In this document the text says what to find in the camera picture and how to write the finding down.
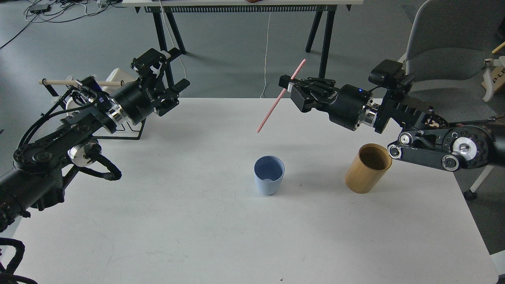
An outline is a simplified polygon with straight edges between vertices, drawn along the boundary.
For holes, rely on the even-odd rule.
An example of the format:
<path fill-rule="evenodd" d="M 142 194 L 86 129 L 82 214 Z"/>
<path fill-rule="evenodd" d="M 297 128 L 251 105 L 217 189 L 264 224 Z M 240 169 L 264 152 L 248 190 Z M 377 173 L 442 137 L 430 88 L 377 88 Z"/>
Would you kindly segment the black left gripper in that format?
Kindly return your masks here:
<path fill-rule="evenodd" d="M 159 117 L 166 115 L 179 105 L 180 92 L 191 84 L 187 79 L 181 79 L 174 86 L 164 87 L 163 75 L 170 59 L 167 51 L 153 48 L 133 58 L 131 69 L 137 72 L 138 79 L 112 93 L 112 99 L 133 125 L 139 124 L 153 112 Z"/>

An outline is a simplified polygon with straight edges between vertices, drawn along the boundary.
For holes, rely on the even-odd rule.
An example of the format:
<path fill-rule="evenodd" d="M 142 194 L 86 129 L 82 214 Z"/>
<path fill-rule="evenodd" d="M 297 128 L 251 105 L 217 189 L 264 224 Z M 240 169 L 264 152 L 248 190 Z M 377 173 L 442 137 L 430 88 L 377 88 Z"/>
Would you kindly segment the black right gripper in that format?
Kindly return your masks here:
<path fill-rule="evenodd" d="M 324 78 L 281 76 L 279 86 L 290 92 L 292 102 L 301 112 L 315 108 L 327 113 L 331 122 L 350 131 L 357 129 L 365 106 L 372 98 L 370 91 L 348 84 L 337 88 L 334 80 Z"/>

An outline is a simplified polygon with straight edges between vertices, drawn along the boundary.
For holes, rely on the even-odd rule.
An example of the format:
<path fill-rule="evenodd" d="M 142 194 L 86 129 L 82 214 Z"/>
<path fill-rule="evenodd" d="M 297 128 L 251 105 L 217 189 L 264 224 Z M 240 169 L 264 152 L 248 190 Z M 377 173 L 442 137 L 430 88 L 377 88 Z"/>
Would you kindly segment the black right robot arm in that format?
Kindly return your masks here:
<path fill-rule="evenodd" d="M 395 160 L 450 172 L 505 163 L 504 123 L 497 117 L 486 120 L 447 122 L 433 108 L 408 95 L 415 76 L 406 75 L 403 64 L 383 60 L 368 77 L 387 91 L 380 104 L 373 103 L 372 90 L 348 84 L 335 87 L 323 78 L 295 79 L 283 75 L 279 86 L 286 88 L 303 113 L 316 109 L 329 120 L 355 131 L 368 125 L 382 133 L 389 120 L 402 128 L 397 140 L 387 147 Z"/>

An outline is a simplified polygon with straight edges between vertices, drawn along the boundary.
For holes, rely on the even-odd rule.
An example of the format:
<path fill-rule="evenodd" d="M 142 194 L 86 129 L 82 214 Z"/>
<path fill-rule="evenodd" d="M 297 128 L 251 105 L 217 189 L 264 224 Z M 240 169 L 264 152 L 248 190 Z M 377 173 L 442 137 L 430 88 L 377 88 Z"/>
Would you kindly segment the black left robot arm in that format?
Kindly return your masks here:
<path fill-rule="evenodd" d="M 144 124 L 155 113 L 165 115 L 179 104 L 187 79 L 165 87 L 163 75 L 181 51 L 150 49 L 132 60 L 138 78 L 121 81 L 112 93 L 93 76 L 62 81 L 64 95 L 22 136 L 13 155 L 13 168 L 1 177 L 0 217 L 4 232 L 16 220 L 30 217 L 29 208 L 42 211 L 64 201 L 65 189 L 77 173 L 105 180 L 119 180 L 121 171 L 102 155 L 94 133 L 115 133 L 118 128 Z"/>

